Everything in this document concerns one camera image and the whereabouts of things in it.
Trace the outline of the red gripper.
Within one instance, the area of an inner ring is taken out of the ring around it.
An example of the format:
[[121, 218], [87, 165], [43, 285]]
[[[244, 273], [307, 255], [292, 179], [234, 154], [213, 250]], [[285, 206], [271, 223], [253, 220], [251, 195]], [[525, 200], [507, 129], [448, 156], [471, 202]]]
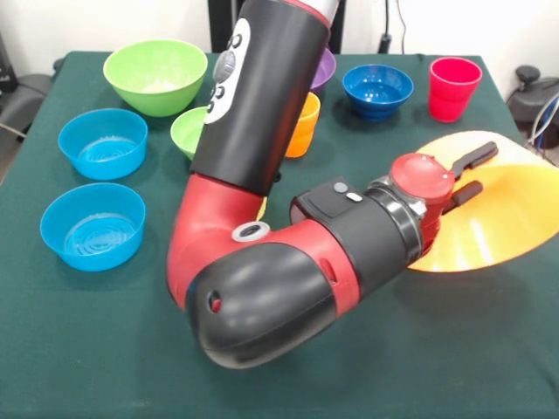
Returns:
[[427, 211], [421, 223], [422, 231], [438, 231], [442, 211], [445, 215], [483, 191], [481, 182], [472, 181], [452, 193], [454, 179], [459, 180], [466, 170], [477, 168], [498, 153], [497, 144], [489, 141], [456, 160], [451, 172], [431, 155], [402, 155], [392, 164], [390, 177], [407, 195], [424, 201]]

